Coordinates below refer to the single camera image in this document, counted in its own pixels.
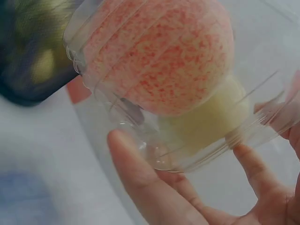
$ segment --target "pink bath bomb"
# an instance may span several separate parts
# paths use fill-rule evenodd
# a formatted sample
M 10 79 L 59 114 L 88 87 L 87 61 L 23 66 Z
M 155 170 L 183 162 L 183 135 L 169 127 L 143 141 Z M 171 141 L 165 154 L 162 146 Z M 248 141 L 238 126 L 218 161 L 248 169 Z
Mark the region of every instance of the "pink bath bomb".
M 106 0 L 91 19 L 85 74 L 157 115 L 205 102 L 233 65 L 233 31 L 216 0 Z

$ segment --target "dark green object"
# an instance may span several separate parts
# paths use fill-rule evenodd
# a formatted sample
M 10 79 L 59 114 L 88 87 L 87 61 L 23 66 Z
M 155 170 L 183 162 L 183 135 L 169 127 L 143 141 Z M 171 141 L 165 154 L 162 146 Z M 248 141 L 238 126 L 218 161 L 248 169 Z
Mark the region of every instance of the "dark green object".
M 62 36 L 82 2 L 0 2 L 0 94 L 20 105 L 36 105 L 78 75 Z

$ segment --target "plastic jar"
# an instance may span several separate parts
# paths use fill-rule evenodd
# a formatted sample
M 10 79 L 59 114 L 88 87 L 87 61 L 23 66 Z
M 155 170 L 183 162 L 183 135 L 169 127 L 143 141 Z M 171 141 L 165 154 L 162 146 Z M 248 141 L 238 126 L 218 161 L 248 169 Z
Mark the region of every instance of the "plastic jar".
M 298 21 L 271 0 L 86 0 L 64 43 L 116 127 L 180 173 L 299 121 Z

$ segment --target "hand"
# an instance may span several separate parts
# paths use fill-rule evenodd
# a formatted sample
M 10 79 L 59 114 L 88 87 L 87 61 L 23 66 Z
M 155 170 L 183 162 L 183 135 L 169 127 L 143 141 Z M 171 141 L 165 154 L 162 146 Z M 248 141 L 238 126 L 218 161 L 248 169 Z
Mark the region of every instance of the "hand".
M 300 158 L 300 124 L 282 136 Z M 289 190 L 247 146 L 233 152 L 258 201 L 249 213 L 235 217 L 204 205 L 183 174 L 155 171 L 122 131 L 112 131 L 108 144 L 126 191 L 150 225 L 300 225 L 300 176 L 295 191 Z

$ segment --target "yellow bath bomb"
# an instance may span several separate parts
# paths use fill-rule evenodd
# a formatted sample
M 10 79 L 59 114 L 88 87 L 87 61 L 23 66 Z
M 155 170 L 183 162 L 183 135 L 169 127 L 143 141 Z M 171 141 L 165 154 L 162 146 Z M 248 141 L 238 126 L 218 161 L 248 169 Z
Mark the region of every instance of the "yellow bath bomb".
M 238 128 L 248 117 L 245 89 L 231 75 L 204 104 L 179 117 L 158 119 L 162 139 L 177 142 L 188 155 L 209 146 Z

